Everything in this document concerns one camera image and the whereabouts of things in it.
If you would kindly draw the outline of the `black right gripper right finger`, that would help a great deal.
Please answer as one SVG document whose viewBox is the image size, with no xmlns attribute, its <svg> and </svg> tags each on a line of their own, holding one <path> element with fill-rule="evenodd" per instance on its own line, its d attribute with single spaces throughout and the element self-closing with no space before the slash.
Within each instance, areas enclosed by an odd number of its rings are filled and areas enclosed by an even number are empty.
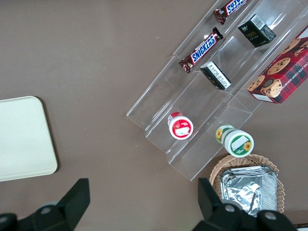
<svg viewBox="0 0 308 231">
<path fill-rule="evenodd" d="M 262 210 L 256 217 L 222 203 L 207 178 L 198 179 L 198 204 L 204 219 L 194 231 L 295 231 L 295 225 L 277 211 Z"/>
</svg>

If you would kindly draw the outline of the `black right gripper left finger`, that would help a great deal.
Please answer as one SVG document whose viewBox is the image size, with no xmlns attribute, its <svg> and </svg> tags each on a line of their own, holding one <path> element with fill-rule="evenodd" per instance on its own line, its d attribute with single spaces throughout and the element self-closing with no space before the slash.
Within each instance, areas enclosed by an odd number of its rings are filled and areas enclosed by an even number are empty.
<svg viewBox="0 0 308 231">
<path fill-rule="evenodd" d="M 26 218 L 0 215 L 2 231 L 73 231 L 90 204 L 89 179 L 79 179 L 55 205 L 45 205 Z"/>
</svg>

